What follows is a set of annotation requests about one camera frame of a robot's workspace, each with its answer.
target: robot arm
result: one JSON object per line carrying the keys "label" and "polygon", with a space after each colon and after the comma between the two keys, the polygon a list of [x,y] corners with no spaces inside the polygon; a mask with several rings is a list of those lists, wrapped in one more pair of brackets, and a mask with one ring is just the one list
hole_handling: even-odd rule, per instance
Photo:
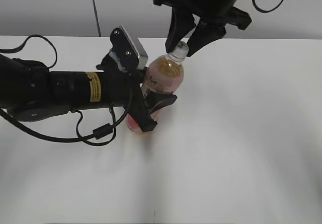
{"label": "robot arm", "polygon": [[[196,29],[188,40],[188,56],[221,39],[226,34],[226,24],[236,25],[245,30],[252,20],[248,13],[233,6],[235,2],[236,0],[153,0],[156,5],[164,4],[173,8],[166,40],[167,52],[171,52],[194,28]],[[198,25],[194,23],[193,14],[200,17]],[[18,52],[29,38],[36,36],[50,43],[43,36],[32,35],[21,46],[15,49],[0,49],[0,53]],[[177,97],[150,92],[143,98],[140,84],[144,79],[148,59],[145,50],[122,26],[112,31],[111,42],[112,49],[101,64],[96,66],[96,69],[100,70],[98,72],[50,71],[57,62],[57,52],[51,43],[56,54],[56,61],[51,67],[46,67],[38,61],[9,59],[0,54],[0,116],[34,137],[54,142],[84,141],[90,144],[89,139],[100,139],[112,132],[114,137],[116,126],[127,114],[133,117],[143,132],[152,131],[157,123],[151,119],[150,114],[173,104]],[[117,121],[113,107],[125,109]],[[78,138],[45,136],[20,123],[40,121],[69,111],[79,112],[96,108],[112,109],[113,124],[94,129],[93,134],[84,137],[80,136],[78,131]]]}
{"label": "robot arm", "polygon": [[[245,30],[252,19],[249,14],[235,8],[237,0],[153,0],[155,5],[172,7],[172,18],[169,34],[166,41],[166,50],[171,52],[179,41],[191,30],[193,34],[187,44],[188,56],[192,56],[207,44],[221,39],[226,34],[225,25],[231,24]],[[261,13],[269,13],[281,6],[284,0],[271,10],[259,8],[253,0],[253,5]],[[200,17],[198,25],[193,15]]]}

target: pink drink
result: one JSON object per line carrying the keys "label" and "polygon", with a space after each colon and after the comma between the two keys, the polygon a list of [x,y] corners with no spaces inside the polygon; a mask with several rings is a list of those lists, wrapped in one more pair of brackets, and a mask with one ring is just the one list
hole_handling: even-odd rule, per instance
{"label": "pink drink", "polygon": [[[160,56],[153,61],[146,71],[142,85],[142,93],[145,98],[150,92],[172,94],[183,81],[182,61],[185,59],[189,48],[186,43],[180,42],[175,50],[169,54]],[[162,109],[151,114],[151,118],[157,121]],[[137,134],[143,134],[135,120],[128,115],[127,126]]]}

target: table surface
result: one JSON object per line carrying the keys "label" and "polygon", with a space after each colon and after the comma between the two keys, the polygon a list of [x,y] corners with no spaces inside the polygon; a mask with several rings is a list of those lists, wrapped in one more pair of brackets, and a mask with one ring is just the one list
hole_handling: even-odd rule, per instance
{"label": "table surface", "polygon": [[[49,37],[54,70],[95,71],[109,38]],[[13,48],[22,36],[1,36]],[[140,39],[149,62],[164,39]],[[322,41],[217,41],[184,62],[154,133],[104,147],[35,139],[0,119],[0,223],[322,223]],[[9,55],[51,65],[31,39]],[[122,109],[117,110],[120,116]],[[83,134],[111,122],[84,111]],[[74,137],[78,114],[27,125]]]}

